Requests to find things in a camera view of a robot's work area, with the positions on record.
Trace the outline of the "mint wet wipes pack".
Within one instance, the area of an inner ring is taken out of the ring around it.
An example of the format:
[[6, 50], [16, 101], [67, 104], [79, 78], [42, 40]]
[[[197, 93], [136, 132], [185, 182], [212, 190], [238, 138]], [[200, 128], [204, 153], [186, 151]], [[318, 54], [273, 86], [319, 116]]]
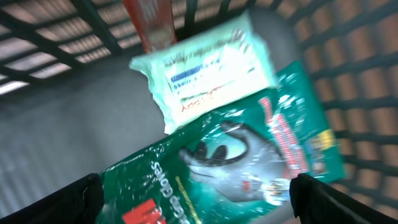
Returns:
[[279, 85], [249, 11], [168, 49], [132, 58], [172, 134], [201, 115]]

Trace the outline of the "green 3M gloves packet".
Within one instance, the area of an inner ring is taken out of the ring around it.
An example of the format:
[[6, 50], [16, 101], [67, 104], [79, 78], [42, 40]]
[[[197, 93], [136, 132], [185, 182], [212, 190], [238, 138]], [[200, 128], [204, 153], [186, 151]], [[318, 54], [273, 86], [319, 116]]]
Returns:
[[303, 65], [279, 86], [219, 107], [100, 173], [97, 223], [249, 223], [290, 200], [300, 173], [344, 177]]

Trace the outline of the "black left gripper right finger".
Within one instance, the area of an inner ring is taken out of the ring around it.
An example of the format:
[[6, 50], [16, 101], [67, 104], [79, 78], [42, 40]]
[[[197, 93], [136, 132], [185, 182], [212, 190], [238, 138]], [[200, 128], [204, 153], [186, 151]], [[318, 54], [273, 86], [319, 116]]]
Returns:
[[290, 182], [294, 217], [303, 224], [397, 224], [397, 220], [301, 173]]

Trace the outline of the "red coffee stick sachet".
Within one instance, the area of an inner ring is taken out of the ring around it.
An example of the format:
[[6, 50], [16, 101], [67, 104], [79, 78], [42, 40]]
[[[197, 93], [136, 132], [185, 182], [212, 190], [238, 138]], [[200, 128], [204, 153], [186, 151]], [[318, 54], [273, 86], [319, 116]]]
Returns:
[[145, 53], [160, 51], [178, 42], [171, 0], [123, 0]]

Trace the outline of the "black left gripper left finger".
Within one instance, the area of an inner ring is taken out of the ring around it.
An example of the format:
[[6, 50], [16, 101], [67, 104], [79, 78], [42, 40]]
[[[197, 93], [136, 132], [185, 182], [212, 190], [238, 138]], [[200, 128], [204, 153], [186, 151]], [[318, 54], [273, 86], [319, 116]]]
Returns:
[[22, 210], [1, 224], [94, 223], [104, 205], [100, 176], [88, 174]]

